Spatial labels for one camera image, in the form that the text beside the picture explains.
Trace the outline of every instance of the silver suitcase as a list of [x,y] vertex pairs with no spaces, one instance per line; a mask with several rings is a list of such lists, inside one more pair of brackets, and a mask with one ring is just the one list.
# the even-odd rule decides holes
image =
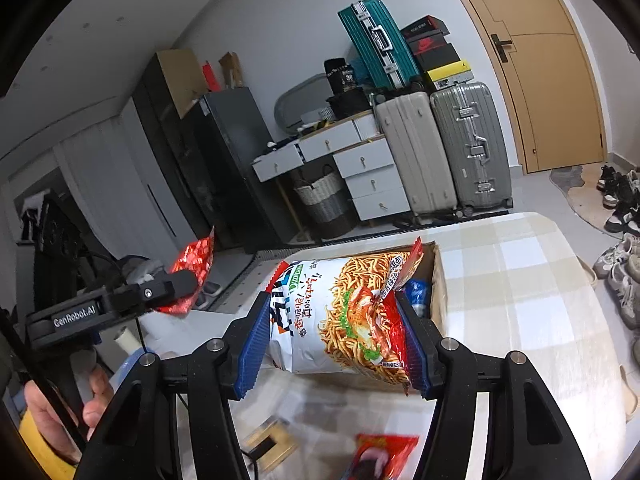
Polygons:
[[426,214],[458,203],[447,155],[424,92],[391,99],[376,107],[411,210]]
[[431,107],[464,214],[513,207],[507,151],[487,85],[463,83],[440,90],[431,95]]

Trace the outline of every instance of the screw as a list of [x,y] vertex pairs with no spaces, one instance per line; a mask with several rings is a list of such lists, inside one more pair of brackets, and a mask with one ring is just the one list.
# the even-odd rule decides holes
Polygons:
[[142,354],[140,356],[140,359],[138,359],[138,362],[143,366],[152,365],[155,361],[156,361],[156,354],[152,354],[151,352]]
[[453,352],[454,350],[457,350],[458,347],[460,346],[460,343],[458,343],[455,339],[453,339],[452,337],[446,337],[444,338],[441,342],[440,345],[445,349],[445,350],[449,350],[451,352]]
[[219,337],[209,339],[207,341],[207,350],[210,352],[219,352],[225,347],[225,342]]
[[517,365],[523,365],[527,362],[527,356],[516,350],[515,352],[511,352],[511,360]]

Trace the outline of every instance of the floor mat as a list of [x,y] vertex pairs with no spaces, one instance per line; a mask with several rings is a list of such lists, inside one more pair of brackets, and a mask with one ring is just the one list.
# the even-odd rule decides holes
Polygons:
[[551,170],[549,179],[564,194],[567,202],[585,222],[607,235],[621,239],[622,233],[613,234],[605,231],[604,223],[612,213],[602,205],[602,193],[596,184],[602,173],[602,164],[585,164]]

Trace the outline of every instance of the drawer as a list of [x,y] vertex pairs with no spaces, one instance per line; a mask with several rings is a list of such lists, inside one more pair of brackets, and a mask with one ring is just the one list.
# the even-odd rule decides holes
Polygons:
[[356,130],[358,131],[360,140],[367,140],[380,134],[378,126],[376,125],[376,120],[373,118],[373,114],[357,118],[353,122],[356,125]]
[[346,121],[333,128],[313,134],[298,141],[302,156],[308,162],[329,153],[337,152],[352,144],[360,142],[360,137],[353,121]]
[[254,164],[255,174],[260,182],[274,178],[280,174],[287,173],[294,168],[299,168],[304,162],[298,153],[295,142],[290,142],[275,152],[263,155]]
[[386,139],[374,140],[336,153],[334,160],[343,178],[394,163]]
[[348,176],[345,181],[352,198],[360,198],[402,187],[402,181],[395,166],[385,166],[377,170]]
[[353,205],[356,206],[360,220],[369,220],[410,210],[402,187],[354,198]]

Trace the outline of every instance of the teal suitcase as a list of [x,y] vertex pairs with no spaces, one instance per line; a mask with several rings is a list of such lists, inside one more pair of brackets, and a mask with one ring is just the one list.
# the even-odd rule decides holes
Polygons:
[[395,90],[420,75],[406,41],[381,0],[363,0],[338,12],[373,83]]

